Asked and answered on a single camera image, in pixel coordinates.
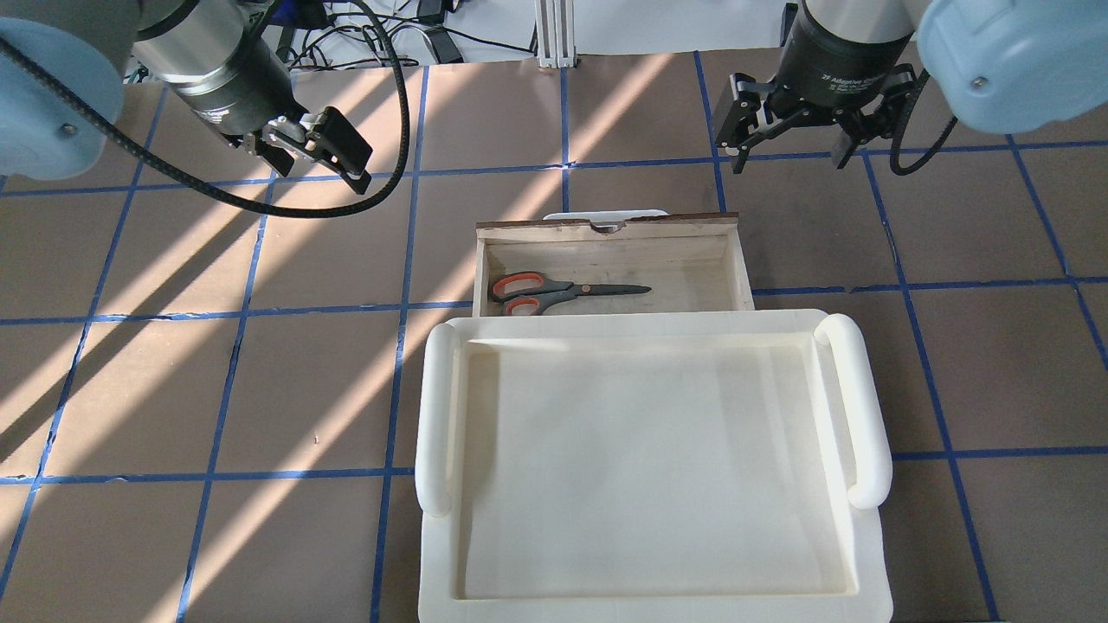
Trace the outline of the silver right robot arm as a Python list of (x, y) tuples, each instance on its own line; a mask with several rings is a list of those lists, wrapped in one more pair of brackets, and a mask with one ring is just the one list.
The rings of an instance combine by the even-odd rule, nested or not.
[(715, 146), (740, 173), (768, 139), (837, 126), (837, 167), (885, 137), (910, 175), (958, 124), (1014, 134), (1102, 106), (1105, 28), (1104, 1), (788, 3), (774, 75), (728, 78)]

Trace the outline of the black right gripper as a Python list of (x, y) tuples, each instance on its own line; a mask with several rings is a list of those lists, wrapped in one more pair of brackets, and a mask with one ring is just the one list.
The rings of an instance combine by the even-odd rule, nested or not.
[[(847, 167), (872, 139), (891, 139), (892, 170), (919, 102), (914, 67), (899, 63), (914, 24), (903, 4), (800, 4), (776, 82), (731, 74), (715, 109), (715, 146), (743, 173), (753, 149), (807, 122), (841, 129), (831, 161)], [(861, 111), (881, 96), (871, 113)]]

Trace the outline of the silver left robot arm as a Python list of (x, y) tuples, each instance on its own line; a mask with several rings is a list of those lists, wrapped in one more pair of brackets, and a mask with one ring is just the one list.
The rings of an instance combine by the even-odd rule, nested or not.
[[(107, 122), (122, 112), (136, 60), (227, 145), (281, 175), (310, 159), (357, 194), (368, 188), (370, 145), (337, 109), (310, 112), (293, 96), (247, 1), (4, 1), (1, 13), (3, 42)], [(104, 134), (11, 59), (1, 72), (3, 174), (64, 180), (94, 166)]]

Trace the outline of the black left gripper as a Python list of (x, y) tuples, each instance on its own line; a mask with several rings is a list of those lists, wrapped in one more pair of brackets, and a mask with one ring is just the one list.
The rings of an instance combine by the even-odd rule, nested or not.
[(271, 119), (302, 119), (307, 156), (332, 170), (356, 195), (369, 188), (371, 174), (365, 166), (372, 147), (334, 106), (305, 115), (307, 109), (294, 98), (293, 80), (276, 57), (244, 57), (203, 81), (178, 84), (177, 95), (211, 131), (242, 145), (280, 177), (293, 173), (300, 146), (280, 131), (261, 127)]

